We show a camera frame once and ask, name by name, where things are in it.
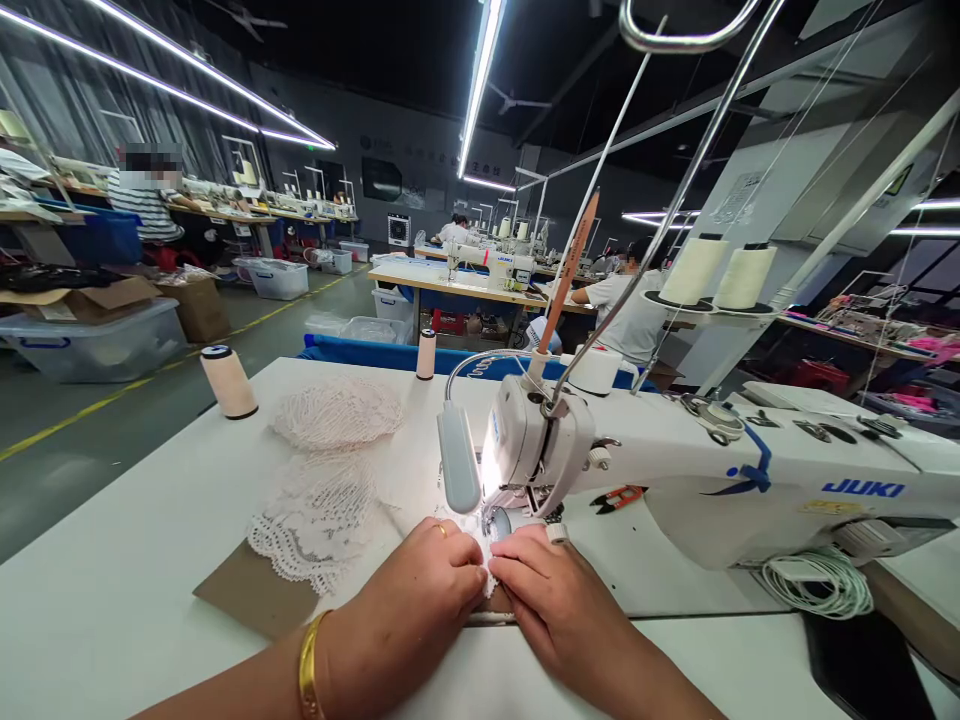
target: juki logo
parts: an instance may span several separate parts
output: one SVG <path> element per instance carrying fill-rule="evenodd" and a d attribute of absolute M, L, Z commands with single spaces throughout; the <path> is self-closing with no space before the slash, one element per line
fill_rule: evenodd
<path fill-rule="evenodd" d="M 898 483 L 878 483 L 873 480 L 851 480 L 847 478 L 839 485 L 827 483 L 823 492 L 840 492 L 846 495 L 876 495 L 877 497 L 897 497 L 903 492 L 906 485 Z"/>

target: yellow floor line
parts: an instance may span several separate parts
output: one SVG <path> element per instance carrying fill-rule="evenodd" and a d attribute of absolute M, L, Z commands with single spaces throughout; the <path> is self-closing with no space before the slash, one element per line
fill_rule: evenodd
<path fill-rule="evenodd" d="M 269 320 L 270 318 L 274 317 L 275 315 L 279 315 L 279 314 L 282 313 L 284 310 L 289 310 L 290 308 L 292 308 L 292 307 L 293 307 L 294 305 L 296 305 L 297 303 L 299 303 L 299 302 L 301 302 L 301 301 L 303 301 L 303 300 L 306 300 L 307 298 L 313 297 L 314 295 L 318 295 L 319 293 L 323 292 L 323 291 L 326 290 L 327 288 L 333 287 L 334 285 L 336 285 L 336 284 L 337 284 L 338 282 L 340 282 L 341 280 L 344 280 L 345 278 L 348 278 L 348 277 L 350 277 L 351 275 L 354 275 L 354 274 L 356 274 L 356 273 L 359 273 L 359 272 L 363 272 L 363 271 L 365 271 L 365 270 L 368 270 L 369 268 L 370 268 L 370 265 L 369 265 L 369 264 L 366 264 L 366 265 L 364 265 L 363 267 L 360 267 L 360 268 L 358 268 L 357 270 L 354 270 L 353 272 L 351 272 L 351 273 L 349 273 L 349 274 L 347 274 L 347 275 L 344 275 L 343 277 L 337 278 L 337 279 L 334 280 L 333 282 L 327 283 L 327 284 L 324 285 L 323 287 L 319 287 L 319 288 L 317 288 L 316 290 L 311 290 L 310 292 L 306 293 L 305 295 L 301 295 L 301 296 L 298 297 L 296 300 L 293 300 L 292 302 L 289 302 L 289 303 L 287 303 L 286 305 L 283 305 L 282 307 L 278 308 L 277 310 L 274 310 L 274 311 L 271 312 L 271 313 L 267 313 L 267 314 L 264 315 L 263 317 L 257 318 L 257 319 L 254 320 L 253 322 L 247 323 L 247 324 L 244 325 L 242 328 L 238 328 L 237 330 L 234 330 L 233 332 L 230 333 L 230 335 L 229 335 L 228 337 L 233 337 L 233 336 L 235 336 L 235 335 L 239 335 L 239 334 L 242 333 L 242 332 L 246 332 L 246 331 L 249 330 L 250 328 L 256 327 L 257 325 L 259 325 L 260 323 L 262 323 L 264 320 Z M 172 370 L 173 368 L 182 365 L 182 364 L 183 364 L 184 362 L 186 362 L 189 358 L 191 358 L 191 357 L 196 357 L 196 356 L 199 355 L 199 354 L 200 354 L 200 349 L 193 350 L 193 351 L 191 351 L 190 353 L 188 353 L 187 355 L 181 357 L 180 359 L 174 360 L 174 361 L 171 362 L 171 363 L 167 363 L 167 364 L 164 365 L 162 368 L 160 368 L 160 369 L 157 371 L 157 373 L 161 373 L 161 372 L 164 372 L 164 371 L 166 371 L 166 370 Z M 48 428 L 44 428 L 44 429 L 41 430 L 40 432 L 38 432 L 38 433 L 36 433 L 36 434 L 34 434 L 34 435 L 31 435 L 30 437 L 26 438 L 25 440 L 21 440 L 21 441 L 18 442 L 18 443 L 14 443 L 14 444 L 11 445 L 10 447 L 6 448 L 5 450 L 0 451 L 0 462 L 3 462 L 4 460 L 6 460 L 6 459 L 9 458 L 9 457 L 13 457 L 13 456 L 16 455 L 17 453 L 23 452 L 23 451 L 26 450 L 27 448 L 36 445 L 36 444 L 37 444 L 38 442 L 40 442 L 41 440 L 44 440 L 44 439 L 50 437 L 51 435 L 53 435 L 54 433 L 60 432 L 60 431 L 63 430 L 64 428 L 73 425 L 75 422 L 77 422 L 77 421 L 79 421 L 79 420 L 83 420 L 83 418 L 87 417 L 88 415 L 92 415 L 92 414 L 95 413 L 97 410 L 100 410 L 100 409 L 102 409 L 102 408 L 105 408 L 107 405 L 109 405 L 110 403 L 114 402 L 115 400 L 119 400 L 120 398 L 122 398 L 122 397 L 123 397 L 124 395 L 126 395 L 127 393 L 132 392 L 133 390 L 136 390 L 137 388 L 143 387 L 143 386 L 146 385 L 148 382 L 152 381 L 155 377 L 156 377 L 156 375 L 151 375 L 151 376 L 148 377 L 148 378 L 143 378 L 142 380 L 137 380 L 136 382 L 132 382 L 132 383 L 130 383 L 129 385 L 125 385 L 125 386 L 123 386 L 122 388 L 120 388 L 119 390 L 117 390 L 115 393 L 113 393 L 113 394 L 111 394 L 111 395 L 107 395 L 107 397 L 103 398 L 103 400 L 99 400 L 99 401 L 93 403 L 93 405 L 88 405 L 88 406 L 85 407 L 83 410 L 81 410 L 80 412 L 78 412 L 76 415 L 72 415 L 72 416 L 68 417 L 66 420 L 63 420 L 63 421 L 61 421 L 61 422 L 58 422 L 56 425 L 51 425 L 51 426 L 48 427 Z"/>

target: striped shirt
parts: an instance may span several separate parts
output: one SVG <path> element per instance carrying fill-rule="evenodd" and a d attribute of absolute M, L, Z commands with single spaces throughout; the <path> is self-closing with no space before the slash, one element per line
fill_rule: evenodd
<path fill-rule="evenodd" d="M 183 237 L 183 228 L 173 222 L 167 203 L 182 197 L 176 190 L 131 190 L 120 187 L 120 171 L 110 174 L 107 197 L 114 210 L 132 212 L 140 216 L 142 227 L 137 228 L 141 240 L 171 242 Z"/>

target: hand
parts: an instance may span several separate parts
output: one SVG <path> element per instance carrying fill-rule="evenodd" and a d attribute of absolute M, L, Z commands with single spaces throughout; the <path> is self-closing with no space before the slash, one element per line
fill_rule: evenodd
<path fill-rule="evenodd" d="M 544 669 L 614 718 L 722 714 L 636 630 L 576 548 L 551 545 L 543 525 L 494 543 L 490 572 Z"/>
<path fill-rule="evenodd" d="M 426 682 L 483 600 L 482 562 L 470 535 L 428 517 L 355 598 L 324 618 L 316 682 L 326 720 L 379 717 Z"/>

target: factory floor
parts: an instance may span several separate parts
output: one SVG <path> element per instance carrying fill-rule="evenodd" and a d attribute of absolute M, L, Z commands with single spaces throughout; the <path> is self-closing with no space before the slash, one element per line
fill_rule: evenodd
<path fill-rule="evenodd" d="M 286 305 L 253 288 L 221 290 L 230 339 L 248 375 L 303 349 L 304 321 L 317 312 L 375 315 L 366 264 L 346 276 L 310 271 L 305 296 Z M 174 358 L 137 387 L 58 385 L 0 349 L 0 563 L 190 424 L 212 402 L 199 360 Z"/>

